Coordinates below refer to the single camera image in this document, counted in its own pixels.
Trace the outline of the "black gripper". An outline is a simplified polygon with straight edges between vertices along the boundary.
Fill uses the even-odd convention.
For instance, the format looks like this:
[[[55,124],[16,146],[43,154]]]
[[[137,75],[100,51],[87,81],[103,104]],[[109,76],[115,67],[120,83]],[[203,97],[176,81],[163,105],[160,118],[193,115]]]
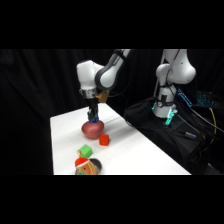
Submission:
[[[98,116],[98,99],[97,98],[91,98],[87,100],[88,106],[89,106],[89,111],[95,115],[95,121],[99,120]],[[88,115],[88,120],[92,120],[92,115],[87,113]]]

